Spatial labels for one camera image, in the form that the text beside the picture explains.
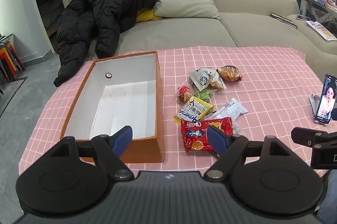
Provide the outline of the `stacked coloured stools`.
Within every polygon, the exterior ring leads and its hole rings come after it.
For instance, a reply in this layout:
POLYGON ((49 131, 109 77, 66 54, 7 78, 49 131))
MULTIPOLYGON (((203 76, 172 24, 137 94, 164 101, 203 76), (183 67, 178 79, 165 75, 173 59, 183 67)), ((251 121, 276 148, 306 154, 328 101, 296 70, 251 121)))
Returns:
POLYGON ((9 82, 15 81, 19 72, 25 71, 23 63, 14 49, 14 35, 1 37, 1 74, 9 82))

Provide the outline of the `black puffer jacket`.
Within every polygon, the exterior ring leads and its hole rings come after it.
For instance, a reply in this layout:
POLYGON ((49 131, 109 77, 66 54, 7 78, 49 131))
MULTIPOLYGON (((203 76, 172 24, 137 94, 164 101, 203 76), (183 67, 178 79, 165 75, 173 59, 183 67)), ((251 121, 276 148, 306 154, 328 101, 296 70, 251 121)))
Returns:
POLYGON ((54 86, 59 87, 82 67, 91 42, 99 59, 112 57, 120 34, 131 29, 138 11, 154 8, 157 0, 71 0, 58 20, 56 53, 60 69, 54 86))

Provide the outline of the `dark book on sofa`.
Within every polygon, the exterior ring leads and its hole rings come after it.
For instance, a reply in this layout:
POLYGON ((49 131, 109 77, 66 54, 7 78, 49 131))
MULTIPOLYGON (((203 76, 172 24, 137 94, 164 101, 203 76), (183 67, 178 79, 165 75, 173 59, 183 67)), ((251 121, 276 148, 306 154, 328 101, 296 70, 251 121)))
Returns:
POLYGON ((285 23, 287 25, 290 25, 292 27, 294 27, 295 29, 297 29, 298 27, 288 18, 283 17, 281 15, 275 14, 275 13, 270 13, 270 16, 274 19, 277 19, 278 21, 285 23))

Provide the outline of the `white yellow snack packet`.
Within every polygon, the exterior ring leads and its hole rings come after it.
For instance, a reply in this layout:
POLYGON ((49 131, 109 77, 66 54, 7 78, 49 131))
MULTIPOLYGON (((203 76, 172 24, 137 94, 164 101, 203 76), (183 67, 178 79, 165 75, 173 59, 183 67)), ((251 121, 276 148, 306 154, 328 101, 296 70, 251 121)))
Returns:
POLYGON ((197 122, 203 119, 213 109, 213 105, 195 96, 191 98, 173 116, 173 121, 181 125, 181 121, 197 122))

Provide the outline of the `small red clear candy packet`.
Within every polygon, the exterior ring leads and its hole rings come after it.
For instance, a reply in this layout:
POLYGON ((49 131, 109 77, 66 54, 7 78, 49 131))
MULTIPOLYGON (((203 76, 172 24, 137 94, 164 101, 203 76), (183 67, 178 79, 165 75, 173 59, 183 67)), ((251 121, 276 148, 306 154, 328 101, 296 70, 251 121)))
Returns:
POLYGON ((190 88, 187 85, 182 85, 177 89, 178 100, 181 104, 186 103, 191 98, 190 88))

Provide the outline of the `red snack bag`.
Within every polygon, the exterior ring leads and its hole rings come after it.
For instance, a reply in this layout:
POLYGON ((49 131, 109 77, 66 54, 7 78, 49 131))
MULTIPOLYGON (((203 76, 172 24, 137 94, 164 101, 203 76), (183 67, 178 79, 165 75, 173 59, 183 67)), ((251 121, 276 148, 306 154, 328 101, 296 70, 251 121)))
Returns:
POLYGON ((207 136, 207 129, 211 125, 223 131, 225 135, 233 134, 233 122, 231 117, 207 119, 196 122, 181 120, 181 135, 185 151, 214 151, 209 144, 209 138, 207 136))

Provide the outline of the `clear candy bag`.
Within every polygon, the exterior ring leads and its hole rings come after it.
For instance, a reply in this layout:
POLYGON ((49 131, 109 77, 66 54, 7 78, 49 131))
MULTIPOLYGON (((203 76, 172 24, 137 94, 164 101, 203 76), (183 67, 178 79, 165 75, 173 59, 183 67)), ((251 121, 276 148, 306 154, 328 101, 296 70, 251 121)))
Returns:
POLYGON ((205 119, 211 120, 230 117, 233 124, 233 133, 244 135, 237 123, 237 119, 240 115, 246 114, 248 112, 249 111, 239 101, 237 101, 235 98, 231 98, 231 100, 229 100, 221 109, 215 111, 215 113, 208 115, 205 119))

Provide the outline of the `smartphone on stand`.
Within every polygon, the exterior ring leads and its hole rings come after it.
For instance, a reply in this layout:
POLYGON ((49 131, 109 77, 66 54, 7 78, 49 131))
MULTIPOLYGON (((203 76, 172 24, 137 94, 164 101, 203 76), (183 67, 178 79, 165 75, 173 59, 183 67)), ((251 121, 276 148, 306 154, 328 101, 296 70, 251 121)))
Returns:
POLYGON ((326 74, 321 94, 312 94, 308 99, 314 115, 313 121, 323 125, 329 124, 336 102, 336 77, 326 74))

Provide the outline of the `orange cardboard box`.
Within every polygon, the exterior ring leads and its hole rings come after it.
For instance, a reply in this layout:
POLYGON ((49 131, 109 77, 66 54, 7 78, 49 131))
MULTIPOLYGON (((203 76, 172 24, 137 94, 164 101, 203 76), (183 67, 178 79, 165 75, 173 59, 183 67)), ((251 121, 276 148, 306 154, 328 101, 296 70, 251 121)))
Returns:
POLYGON ((60 138, 87 141, 132 128, 125 163, 164 160, 163 88, 156 51, 93 61, 70 110, 60 138))

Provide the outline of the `yellow cushion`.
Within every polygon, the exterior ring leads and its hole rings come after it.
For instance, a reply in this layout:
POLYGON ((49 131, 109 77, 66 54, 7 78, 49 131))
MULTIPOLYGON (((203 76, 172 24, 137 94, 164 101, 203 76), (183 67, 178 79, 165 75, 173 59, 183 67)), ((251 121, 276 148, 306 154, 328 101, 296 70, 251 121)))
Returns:
POLYGON ((159 16, 154 15, 154 9, 142 9, 138 11, 136 17, 136 23, 138 22, 146 22, 146 21, 157 21, 162 19, 159 16))

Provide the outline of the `green snack packet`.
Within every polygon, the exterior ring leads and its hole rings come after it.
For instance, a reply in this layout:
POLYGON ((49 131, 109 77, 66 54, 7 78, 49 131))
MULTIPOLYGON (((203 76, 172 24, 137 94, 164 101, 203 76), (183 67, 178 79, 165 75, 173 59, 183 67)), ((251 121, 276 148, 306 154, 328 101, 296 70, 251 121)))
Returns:
POLYGON ((203 100, 207 103, 211 102, 211 97, 216 93, 215 89, 204 89, 202 91, 195 90, 193 96, 203 100))

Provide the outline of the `beige sofa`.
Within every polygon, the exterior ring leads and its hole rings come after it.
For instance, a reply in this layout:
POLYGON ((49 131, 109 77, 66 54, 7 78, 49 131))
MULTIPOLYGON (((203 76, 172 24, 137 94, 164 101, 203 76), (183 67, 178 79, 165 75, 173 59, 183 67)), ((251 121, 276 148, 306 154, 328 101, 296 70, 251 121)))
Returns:
POLYGON ((296 0, 214 0, 220 19, 164 18, 137 23, 121 34, 117 54, 179 49, 197 45, 223 47, 291 47, 322 80, 336 75, 336 42, 326 42, 305 21, 298 20, 296 0), (275 13, 298 28, 274 19, 275 13))

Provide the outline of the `orange noodle snack bag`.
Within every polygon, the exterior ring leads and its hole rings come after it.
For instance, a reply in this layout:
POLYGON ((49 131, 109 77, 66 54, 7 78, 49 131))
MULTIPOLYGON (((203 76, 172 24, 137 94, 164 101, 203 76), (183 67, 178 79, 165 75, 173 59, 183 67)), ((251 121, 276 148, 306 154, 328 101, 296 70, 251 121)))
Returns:
POLYGON ((242 80, 241 72, 233 65, 217 68, 217 72, 224 82, 237 82, 242 80))

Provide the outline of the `pink checkered tablecloth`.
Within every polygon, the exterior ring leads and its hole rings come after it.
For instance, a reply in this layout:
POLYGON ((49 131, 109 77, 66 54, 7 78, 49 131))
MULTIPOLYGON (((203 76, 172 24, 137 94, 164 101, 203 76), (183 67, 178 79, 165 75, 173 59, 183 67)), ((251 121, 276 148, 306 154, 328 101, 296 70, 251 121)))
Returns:
POLYGON ((313 121, 309 96, 320 94, 322 83, 307 64, 308 56, 284 47, 197 46, 158 51, 163 83, 165 161, 132 164, 133 170, 205 170, 214 158, 207 152, 186 152, 179 125, 173 117, 195 91, 189 72, 199 67, 234 66, 241 79, 225 89, 201 93, 215 110, 235 98, 246 113, 238 117, 242 133, 254 141, 272 134, 309 162, 310 149, 291 140, 291 130, 308 127, 320 130, 313 121))

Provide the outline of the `white blue snack bag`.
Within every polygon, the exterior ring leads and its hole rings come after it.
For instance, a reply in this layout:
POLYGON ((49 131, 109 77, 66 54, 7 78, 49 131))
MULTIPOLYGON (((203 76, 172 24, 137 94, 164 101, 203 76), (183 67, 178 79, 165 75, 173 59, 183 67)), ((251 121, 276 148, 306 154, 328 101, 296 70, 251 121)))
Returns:
POLYGON ((227 88, 219 73, 210 67, 191 71, 189 77, 200 92, 209 86, 216 89, 227 88))

